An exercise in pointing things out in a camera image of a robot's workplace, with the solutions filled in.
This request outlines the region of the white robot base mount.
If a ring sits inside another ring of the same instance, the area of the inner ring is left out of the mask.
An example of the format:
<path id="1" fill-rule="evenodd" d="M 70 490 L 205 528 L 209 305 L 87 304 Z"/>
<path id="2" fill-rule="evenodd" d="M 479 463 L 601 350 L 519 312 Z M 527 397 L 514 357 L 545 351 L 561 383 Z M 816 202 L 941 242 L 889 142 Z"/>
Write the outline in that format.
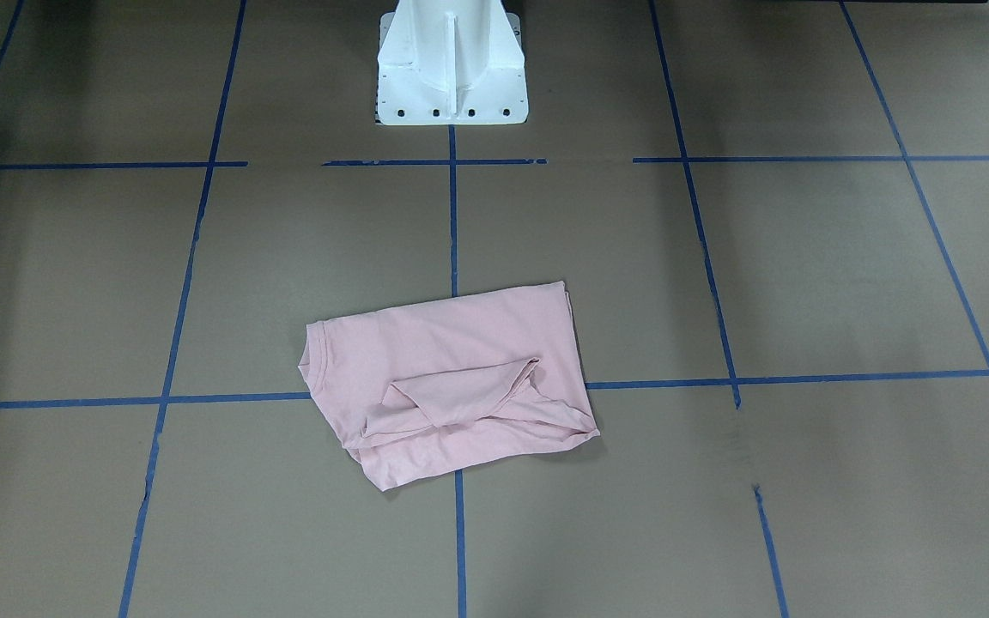
<path id="1" fill-rule="evenodd" d="M 379 19 L 374 118 L 508 125 L 530 116 L 521 20 L 502 1 L 399 1 Z"/>

